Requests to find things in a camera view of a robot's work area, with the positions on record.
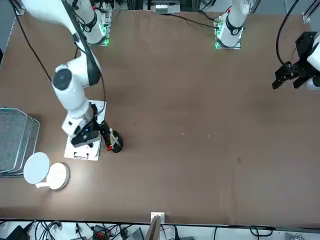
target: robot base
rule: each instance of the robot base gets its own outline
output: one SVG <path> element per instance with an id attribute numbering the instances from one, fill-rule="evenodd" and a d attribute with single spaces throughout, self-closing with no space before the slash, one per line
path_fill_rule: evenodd
<path id="1" fill-rule="evenodd" d="M 224 21 L 222 20 L 221 16 L 219 18 L 216 18 L 213 25 L 215 27 L 218 27 L 219 29 L 214 29 L 214 37 L 215 37 L 215 41 L 214 41 L 214 48 L 215 49 L 241 49 L 241 34 L 242 31 L 240 33 L 240 37 L 239 40 L 237 42 L 236 45 L 234 46 L 225 46 L 220 40 L 219 40 L 219 35 L 222 32 L 222 29 L 224 27 Z"/>
<path id="2" fill-rule="evenodd" d="M 90 149 L 94 147 L 95 143 L 99 143 L 101 137 L 103 137 L 107 151 L 113 153 L 119 153 L 123 149 L 123 140 L 117 131 L 114 131 L 108 126 L 105 121 L 101 123 L 97 122 L 98 109 L 95 104 L 91 103 L 93 114 L 95 117 L 77 134 L 77 136 L 71 139 L 71 144 L 74 148 L 87 146 Z"/>

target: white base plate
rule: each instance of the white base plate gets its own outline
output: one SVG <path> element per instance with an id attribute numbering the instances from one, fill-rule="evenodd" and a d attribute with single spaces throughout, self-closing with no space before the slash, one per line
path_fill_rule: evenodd
<path id="1" fill-rule="evenodd" d="M 98 112 L 104 107 L 104 101 L 98 100 L 89 100 L 90 103 L 95 104 L 97 107 Z M 106 115 L 106 106 L 97 116 L 97 122 L 100 124 L 105 119 Z M 88 145 L 83 145 L 79 147 L 74 147 L 71 144 L 71 137 L 68 136 L 66 140 L 65 150 L 64 150 L 64 157 L 68 159 L 82 159 L 82 160 L 91 160 L 91 161 L 98 161 L 99 159 L 99 152 L 100 152 L 100 145 L 101 145 L 101 137 L 98 141 L 93 142 L 93 147 L 89 147 Z"/>
<path id="2" fill-rule="evenodd" d="M 151 222 L 154 219 L 154 217 L 159 216 L 161 219 L 161 224 L 165 224 L 165 213 L 164 212 L 151 212 Z"/>

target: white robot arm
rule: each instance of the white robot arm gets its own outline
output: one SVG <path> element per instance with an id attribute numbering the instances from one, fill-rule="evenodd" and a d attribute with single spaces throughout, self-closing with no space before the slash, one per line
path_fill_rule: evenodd
<path id="1" fill-rule="evenodd" d="M 310 55 L 306 59 L 317 71 L 320 73 L 320 33 L 318 32 L 314 36 L 314 42 L 312 45 L 312 49 Z M 306 82 L 306 87 L 309 90 L 320 90 L 320 74 L 316 74 L 315 76 L 308 79 Z"/>
<path id="2" fill-rule="evenodd" d="M 248 0 L 233 0 L 232 6 L 223 15 L 223 27 L 217 38 L 226 47 L 235 46 L 243 31 L 250 6 Z"/>
<path id="3" fill-rule="evenodd" d="M 80 49 L 81 55 L 55 69 L 52 87 L 67 116 L 62 124 L 63 131 L 72 137 L 75 147 L 89 145 L 103 136 L 108 150 L 118 153 L 122 150 L 122 140 L 106 122 L 97 123 L 99 114 L 85 96 L 84 88 L 93 86 L 102 78 L 101 67 L 91 51 L 86 36 L 77 23 L 73 7 L 66 0 L 22 0 L 26 10 L 36 18 L 66 26 Z M 90 4 L 82 1 L 83 12 L 93 11 Z"/>

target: black object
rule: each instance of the black object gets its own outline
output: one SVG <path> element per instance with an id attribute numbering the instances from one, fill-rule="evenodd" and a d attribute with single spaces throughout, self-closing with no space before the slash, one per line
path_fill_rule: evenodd
<path id="1" fill-rule="evenodd" d="M 173 225 L 173 227 L 174 227 L 174 240 L 180 240 L 178 229 L 177 229 L 176 225 Z"/>
<path id="2" fill-rule="evenodd" d="M 17 226 L 10 235 L 4 240 L 29 240 L 30 236 L 22 226 Z"/>
<path id="3" fill-rule="evenodd" d="M 72 73 L 68 68 L 60 69 L 53 77 L 53 85 L 60 91 L 66 90 L 71 82 Z"/>
<path id="4" fill-rule="evenodd" d="M 63 4 L 70 20 L 71 20 L 71 22 L 72 22 L 76 32 L 77 32 L 77 35 L 79 36 L 79 39 L 77 39 L 77 41 L 81 41 L 81 43 L 84 47 L 84 53 L 87 56 L 86 67 L 87 67 L 87 75 L 88 75 L 89 85 L 90 86 L 95 85 L 99 82 L 100 78 L 102 77 L 102 73 L 100 72 L 100 69 L 94 60 L 93 54 L 92 54 L 90 47 L 87 43 L 87 38 L 84 35 L 84 33 L 82 32 L 80 26 L 77 23 L 77 19 L 73 14 L 73 13 L 75 13 L 75 11 L 71 8 L 71 6 L 69 6 L 69 4 L 67 3 L 66 0 L 61 0 L 61 2 Z"/>
<path id="5" fill-rule="evenodd" d="M 123 148 L 123 141 L 116 131 L 112 131 L 115 138 L 117 138 L 119 144 L 114 144 L 113 148 L 111 148 L 111 137 L 110 137 L 110 128 L 108 124 L 103 121 L 101 124 L 97 122 L 97 106 L 95 104 L 90 104 L 93 108 L 94 117 L 92 120 L 84 126 L 84 128 L 79 132 L 75 133 L 76 136 L 71 140 L 71 144 L 76 148 L 83 145 L 89 145 L 90 148 L 93 147 L 93 142 L 99 140 L 99 133 L 102 135 L 105 145 L 108 148 L 108 151 L 112 151 L 114 153 L 121 152 Z"/>
<path id="6" fill-rule="evenodd" d="M 260 237 L 264 237 L 264 238 L 270 237 L 274 233 L 274 230 L 272 227 L 270 227 L 268 230 L 270 230 L 268 234 L 260 234 L 256 226 L 250 226 L 250 232 L 252 233 L 253 236 L 257 237 L 257 240 L 259 240 Z"/>
<path id="7" fill-rule="evenodd" d="M 273 89 L 279 88 L 287 80 L 298 78 L 293 82 L 294 88 L 297 89 L 308 81 L 308 79 L 320 75 L 320 73 L 307 62 L 308 56 L 314 51 L 313 44 L 316 34 L 316 31 L 305 31 L 295 41 L 300 59 L 294 64 L 287 61 L 275 72 L 275 81 L 272 83 Z"/>
<path id="8" fill-rule="evenodd" d="M 105 233 L 105 228 L 95 225 L 93 229 L 92 240 L 107 240 L 109 239 L 108 235 Z"/>
<path id="9" fill-rule="evenodd" d="M 152 0 L 148 0 L 148 2 L 147 2 L 148 10 L 150 10 L 150 9 L 151 9 L 151 1 L 152 1 Z"/>
<path id="10" fill-rule="evenodd" d="M 232 36 L 237 35 L 241 31 L 243 26 L 244 26 L 243 24 L 241 26 L 238 26 L 238 27 L 233 26 L 229 21 L 229 14 L 226 16 L 225 24 L 226 24 L 226 27 L 230 30 L 230 33 L 231 33 Z"/>
<path id="11" fill-rule="evenodd" d="M 3 53 L 2 50 L 0 49 L 0 63 L 1 63 L 3 57 L 4 57 L 4 53 Z"/>
<path id="12" fill-rule="evenodd" d="M 280 57 L 280 53 L 279 53 L 279 39 L 280 39 L 280 34 L 282 29 L 284 28 L 291 12 L 294 10 L 294 8 L 296 7 L 296 5 L 298 4 L 299 0 L 295 0 L 294 3 L 292 4 L 291 8 L 289 9 L 288 13 L 285 15 L 280 27 L 279 27 L 279 31 L 278 34 L 276 35 L 276 40 L 275 40 L 275 52 L 276 52 L 276 57 L 278 58 L 279 62 L 281 63 L 282 66 L 284 66 L 285 68 L 287 68 L 290 72 L 296 73 L 296 74 L 300 74 L 301 72 L 299 70 L 293 69 L 290 66 L 286 65 L 284 63 L 284 61 L 281 59 Z"/>

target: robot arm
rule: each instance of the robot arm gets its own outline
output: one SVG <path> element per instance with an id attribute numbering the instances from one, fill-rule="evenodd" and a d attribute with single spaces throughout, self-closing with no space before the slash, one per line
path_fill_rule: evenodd
<path id="1" fill-rule="evenodd" d="M 223 15 L 223 27 L 217 38 L 226 47 L 235 46 L 243 31 L 250 6 L 248 0 L 233 0 L 232 6 Z"/>
<path id="2" fill-rule="evenodd" d="M 312 49 L 310 55 L 306 59 L 313 68 L 315 68 L 318 72 L 315 76 L 308 79 L 306 82 L 306 87 L 309 90 L 320 90 L 320 34 L 319 32 L 314 36 L 315 40 L 312 45 Z"/>
<path id="3" fill-rule="evenodd" d="M 69 136 L 76 137 L 94 118 L 94 110 L 85 97 L 84 88 L 99 82 L 102 76 L 100 65 L 77 23 L 72 7 L 66 0 L 22 0 L 22 2 L 34 17 L 66 26 L 72 34 L 74 43 L 81 50 L 78 58 L 55 69 L 52 80 L 54 92 L 67 110 L 62 129 Z M 92 11 L 90 4 L 85 7 L 89 12 Z"/>
<path id="4" fill-rule="evenodd" d="M 295 41 L 299 60 L 287 61 L 276 72 L 272 88 L 279 88 L 285 81 L 293 82 L 295 89 L 306 83 L 309 90 L 320 90 L 320 36 L 315 31 L 306 31 Z"/>

